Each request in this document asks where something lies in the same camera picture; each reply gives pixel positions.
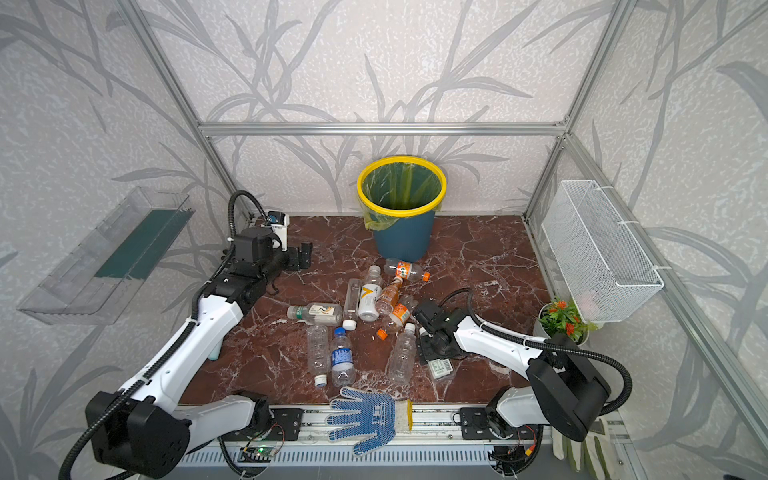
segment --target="trash can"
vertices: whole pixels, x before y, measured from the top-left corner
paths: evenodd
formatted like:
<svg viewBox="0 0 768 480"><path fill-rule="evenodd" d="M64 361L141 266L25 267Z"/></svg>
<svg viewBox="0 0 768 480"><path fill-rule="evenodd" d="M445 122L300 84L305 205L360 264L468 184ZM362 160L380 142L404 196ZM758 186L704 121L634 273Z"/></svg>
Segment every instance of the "trash can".
<svg viewBox="0 0 768 480"><path fill-rule="evenodd" d="M442 170L418 157L383 158L360 173L362 216L382 257L415 262L424 256L446 188Z"/></svg>

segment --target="brown marble surface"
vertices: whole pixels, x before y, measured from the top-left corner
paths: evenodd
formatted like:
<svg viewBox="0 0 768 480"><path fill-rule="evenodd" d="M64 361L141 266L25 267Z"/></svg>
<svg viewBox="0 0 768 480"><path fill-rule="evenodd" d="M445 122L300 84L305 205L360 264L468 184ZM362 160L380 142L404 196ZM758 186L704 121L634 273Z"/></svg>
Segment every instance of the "brown marble surface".
<svg viewBox="0 0 768 480"><path fill-rule="evenodd" d="M312 301L344 304L347 281L361 278L368 266L383 264L372 235L358 217L292 217L289 242L314 242L312 269L281 275L280 293L264 296L250 315L225 337L220 358L206 360L181 401L203 404L245 389L268 395L272 404L327 403L339 390L318 389L306 367L306 325L286 319L289 305ZM429 282L406 281L404 293L417 300L440 300L473 286L480 317L530 333L548 293L520 217L436 217L429 251L419 262ZM392 279L383 274L385 282ZM455 302L463 303L464 296ZM451 381L436 384L425 366L416 365L406 387L389 384L384 368L395 342L376 337L380 320L358 322L349 332L357 370L356 388L387 392L413 402L485 403L502 387L528 382L488 359L470 355L453 360Z"/></svg>

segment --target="empty bottle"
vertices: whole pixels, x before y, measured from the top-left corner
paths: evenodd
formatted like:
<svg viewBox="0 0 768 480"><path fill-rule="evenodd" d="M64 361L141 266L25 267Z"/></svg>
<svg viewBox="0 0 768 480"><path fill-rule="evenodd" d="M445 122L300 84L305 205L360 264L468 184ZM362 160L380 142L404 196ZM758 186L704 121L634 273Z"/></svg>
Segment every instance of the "empty bottle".
<svg viewBox="0 0 768 480"><path fill-rule="evenodd" d="M398 334L395 348L387 362L387 376L398 385L408 385L413 375L413 364L416 361L416 325L407 323L406 328Z"/></svg>
<svg viewBox="0 0 768 480"><path fill-rule="evenodd" d="M382 292L382 269L376 265L368 269L368 276L362 282L360 304L357 306L357 316L365 322L373 322L379 318L376 310L376 300Z"/></svg>
<svg viewBox="0 0 768 480"><path fill-rule="evenodd" d="M429 280L429 272L425 272L423 266L403 262L396 258L386 259L384 270L392 275L401 276L405 280L421 279L425 282Z"/></svg>
<svg viewBox="0 0 768 480"><path fill-rule="evenodd" d="M349 281L346 288L346 300L344 301L344 317L341 326L344 330L354 330L357 328L357 305L360 302L360 287L362 280L353 278Z"/></svg>
<svg viewBox="0 0 768 480"><path fill-rule="evenodd" d="M400 303L395 306L392 313L384 317L384 326L376 332L376 335L384 340L393 333L397 333L408 322L408 319L411 318L411 312L417 305L419 305L419 302L413 298L413 295L401 296Z"/></svg>
<svg viewBox="0 0 768 480"><path fill-rule="evenodd" d="M395 309L397 300L400 298L401 285L402 277L396 276L392 283L382 291L381 296L376 301L376 310L380 314L389 315Z"/></svg>
<svg viewBox="0 0 768 480"><path fill-rule="evenodd" d="M341 325L341 305L338 303L312 302L307 306L291 305L287 315L291 320L303 320L310 325Z"/></svg>
<svg viewBox="0 0 768 480"><path fill-rule="evenodd" d="M335 386L352 385L355 382L355 366L352 363L352 343L346 330L333 330L331 343L331 380Z"/></svg>
<svg viewBox="0 0 768 480"><path fill-rule="evenodd" d="M315 386L322 388L328 384L328 372L331 370L331 351L328 342L328 328L312 325L306 330L306 365L310 374L315 376Z"/></svg>

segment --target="white mesh basket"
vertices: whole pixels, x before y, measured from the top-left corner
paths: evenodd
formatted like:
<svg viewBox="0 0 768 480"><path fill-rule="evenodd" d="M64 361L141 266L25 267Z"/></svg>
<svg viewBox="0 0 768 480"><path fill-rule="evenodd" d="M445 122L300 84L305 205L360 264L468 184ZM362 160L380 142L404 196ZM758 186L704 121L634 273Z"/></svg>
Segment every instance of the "white mesh basket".
<svg viewBox="0 0 768 480"><path fill-rule="evenodd" d="M588 322L621 321L664 288L637 239L592 180L560 182L541 228Z"/></svg>

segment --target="yellow trash can rim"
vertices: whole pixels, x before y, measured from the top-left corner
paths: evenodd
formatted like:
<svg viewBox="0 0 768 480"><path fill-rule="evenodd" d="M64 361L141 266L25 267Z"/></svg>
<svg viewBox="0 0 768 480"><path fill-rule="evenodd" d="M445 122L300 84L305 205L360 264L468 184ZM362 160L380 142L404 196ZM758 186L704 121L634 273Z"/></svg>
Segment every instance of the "yellow trash can rim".
<svg viewBox="0 0 768 480"><path fill-rule="evenodd" d="M440 184L442 187L440 188L440 193L437 197L435 197L434 200L429 202L428 204L424 205L423 207L419 208L412 208L411 210L391 210L389 208L380 207L379 205L374 204L366 195L362 192L362 181L368 177L368 174L370 174L375 169L383 166L383 165L389 165L389 164L416 164L420 167L424 167L437 175L437 178L440 180ZM370 164L368 167L365 167L362 172L360 172L359 177L357 177L357 194L360 197L360 200L366 205L366 207L370 208L374 212L382 215L388 215L390 217L415 217L416 215L421 215L429 212L430 210L436 208L440 202L442 202L442 199L445 197L445 192L448 190L448 181L445 178L445 174L442 173L442 170L435 165L434 163L430 161L426 161L423 158L419 157L413 157L411 155L396 155L394 157L387 157L382 158L381 160L377 160Z"/></svg>

